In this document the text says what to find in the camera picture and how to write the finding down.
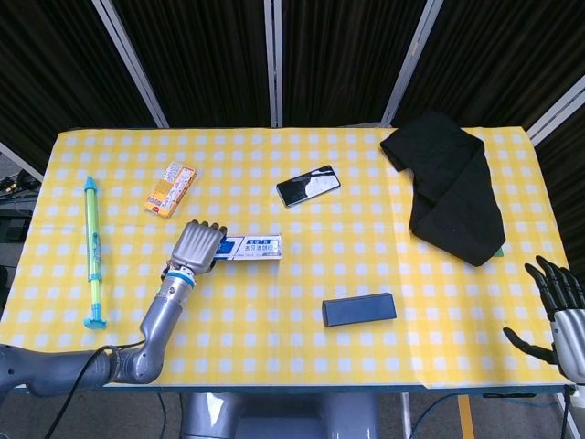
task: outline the green tube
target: green tube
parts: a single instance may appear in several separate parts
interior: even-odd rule
[[[83,324],[90,329],[103,329],[106,322],[101,320],[101,249],[98,228],[98,188],[93,178],[85,182],[85,235],[88,253],[88,282],[91,288],[91,318]]]

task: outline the robot finger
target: robot finger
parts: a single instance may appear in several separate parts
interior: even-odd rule
[[[561,272],[565,275],[567,279],[567,283],[570,285],[570,288],[573,290],[573,295],[577,299],[577,304],[579,308],[585,308],[585,293],[583,292],[583,288],[581,287],[579,280],[566,268],[561,268]]]
[[[520,338],[518,334],[509,327],[504,327],[503,330],[506,338],[515,348],[520,349],[527,355],[531,355],[537,359],[542,359],[548,364],[557,364],[555,353],[552,350],[526,343],[526,341]]]
[[[542,305],[545,307],[548,320],[552,322],[554,320],[553,315],[558,310],[558,303],[548,288],[547,279],[535,266],[525,263],[524,267],[537,283],[538,291],[540,291],[540,300],[542,300]]]
[[[552,265],[550,265],[550,262],[548,262],[542,256],[537,256],[537,263],[538,265],[540,265],[540,268],[542,268],[545,272],[545,276],[547,277],[548,289],[555,297],[555,301],[558,304],[558,311],[562,311],[563,309],[569,308],[569,302],[567,301],[565,292],[563,291],[563,288],[561,287],[560,282],[558,281],[555,270],[553,269]]]
[[[567,299],[567,303],[569,304],[569,308],[575,309],[579,308],[579,298],[577,297],[577,292],[571,288],[569,284],[569,279],[567,276],[557,267],[554,263],[550,262],[550,266],[552,267],[553,272],[557,276],[558,283],[562,288],[563,292],[565,293],[565,298]]]

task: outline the wire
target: wire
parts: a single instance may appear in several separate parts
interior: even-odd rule
[[[435,406],[437,404],[439,404],[439,402],[445,401],[447,398],[451,398],[452,396],[457,396],[457,395],[458,395],[458,393],[449,393],[448,395],[445,395],[445,396],[439,398],[437,401],[435,401],[433,404],[431,404],[429,406],[429,408],[422,413],[422,415],[417,420],[417,422],[414,423],[414,426],[412,427],[412,432],[410,432],[410,438],[409,439],[413,439],[414,438],[414,434],[416,433],[417,428],[419,428],[419,425],[422,422],[422,420],[424,419],[424,417],[427,414],[429,414],[429,412],[431,412],[431,410],[434,409]]]
[[[423,412],[423,414],[420,416],[420,418],[417,420],[417,422],[414,423],[414,426],[412,427],[412,432],[410,433],[410,438],[409,439],[413,439],[414,438],[414,434],[417,431],[417,428],[420,426],[420,423],[422,422],[422,420],[424,419],[424,417],[429,414],[431,412],[431,410],[440,402],[446,400],[447,398],[451,398],[452,396],[458,396],[458,393],[450,393],[448,395],[445,395],[441,398],[439,398],[437,401],[435,401],[433,404],[431,404],[429,406],[429,408],[427,410],[425,410]],[[512,404],[518,404],[518,405],[524,405],[526,407],[535,407],[538,409],[545,409],[547,407],[552,407],[553,405],[557,405],[556,402],[552,402],[552,403],[547,403],[547,404],[539,404],[537,402],[522,402],[522,401],[514,401],[511,399],[506,399],[506,398],[502,398],[502,399],[498,399],[499,401],[505,401],[505,402],[510,402]],[[567,428],[567,407],[569,407],[569,405],[567,404],[567,401],[569,400],[569,393],[567,391],[565,391],[565,413],[563,415],[563,433],[561,433],[560,439],[564,438],[564,431]]]
[[[16,177],[18,174],[20,174],[20,171],[15,172],[14,174],[10,174],[9,176],[6,176],[6,178],[12,178],[12,177]]]
[[[17,174],[0,180],[0,191],[4,191],[3,194],[0,194],[0,197],[11,197],[15,193],[34,189],[38,186],[40,186],[40,182],[22,169]]]
[[[515,405],[523,405],[525,407],[534,407],[535,409],[546,409],[548,407],[553,407],[557,405],[556,402],[524,402],[524,401],[516,401],[510,398],[501,398],[500,401],[509,402],[510,404]]]
[[[165,437],[166,430],[166,408],[162,395],[160,393],[156,393],[156,395],[158,396],[158,401],[160,401],[161,408],[163,409],[163,430],[161,430],[161,435],[159,436],[160,439],[163,439],[163,437]]]
[[[6,192],[5,194],[0,194],[0,199],[10,199],[10,198],[14,198],[17,194],[21,194],[22,192],[28,192],[28,194],[38,194],[38,190],[32,190],[32,189],[18,189],[15,190],[13,192]]]
[[[17,204],[24,203],[25,201],[23,201],[23,199],[26,198],[26,197],[27,197],[27,195],[25,194],[22,197],[19,197],[19,198],[15,199],[14,200],[14,206],[12,207],[12,209],[14,209],[16,212],[18,212],[21,215],[27,215],[27,216],[28,215],[31,215],[32,216],[32,213],[30,211],[29,212],[23,212],[22,210],[20,210],[19,208],[16,207]]]
[[[95,350],[95,352],[93,352],[93,354],[91,354],[91,356],[85,362],[85,364],[83,365],[83,368],[81,368],[81,372],[77,376],[77,379],[75,380],[75,382],[73,383],[73,386],[71,387],[71,390],[69,391],[69,395],[67,395],[67,399],[65,400],[65,402],[63,402],[61,409],[58,411],[57,416],[55,417],[55,421],[53,421],[53,424],[51,424],[51,426],[49,427],[47,434],[45,434],[45,439],[49,439],[53,435],[53,433],[55,432],[55,429],[59,425],[61,418],[63,417],[63,414],[65,413],[65,411],[69,407],[69,403],[71,402],[71,398],[73,398],[73,394],[75,393],[75,390],[80,385],[80,382],[81,382],[81,379],[83,378],[83,375],[85,374],[86,370],[90,367],[93,360],[95,360],[103,351],[105,351],[107,349],[110,349],[110,350],[114,350],[115,348],[127,349],[127,348],[133,348],[134,346],[142,345],[143,343],[144,343],[144,340],[139,341],[137,343],[132,343],[130,345],[119,345],[119,346],[115,346],[115,347],[102,346],[100,348],[97,348]]]
[[[0,198],[0,205],[6,205],[6,204],[11,204],[14,201],[17,201],[19,203],[34,203],[35,201],[37,201],[38,197],[36,195],[24,195],[22,198],[18,198],[16,200],[14,200],[14,198],[18,198],[18,197],[11,197],[11,198]]]
[[[179,428],[179,432],[183,431],[183,420],[184,420],[184,413],[183,413],[183,393],[179,392],[179,405],[181,406],[181,425]]]
[[[560,427],[560,439],[565,438],[565,433],[567,432],[567,420],[569,419],[569,392],[570,387],[565,386],[563,394],[565,396],[565,410],[563,411],[563,426]]]

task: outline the floor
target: floor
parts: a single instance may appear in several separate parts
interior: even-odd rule
[[[0,178],[12,175],[18,167],[0,156]],[[34,203],[18,206],[32,209]],[[7,265],[11,284],[22,244],[0,244],[0,265]],[[410,410],[413,423],[442,394],[412,393]],[[39,399],[23,392],[12,392],[0,407],[0,438],[42,437],[51,425],[64,397]],[[494,400],[471,397],[473,433],[477,439],[523,439],[559,437],[561,412],[553,395],[533,399]],[[166,429],[164,438],[177,438],[181,423],[178,394],[164,393]],[[400,397],[378,396],[380,438],[402,438]],[[163,427],[163,410],[154,391],[99,391],[75,395],[54,437],[111,439],[157,438]],[[437,405],[417,429],[417,438],[462,437],[456,397]]]

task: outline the yellow box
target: yellow box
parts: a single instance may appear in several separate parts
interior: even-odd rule
[[[171,162],[163,177],[156,183],[153,193],[144,203],[144,210],[159,217],[171,218],[196,176],[197,171],[194,168]]]

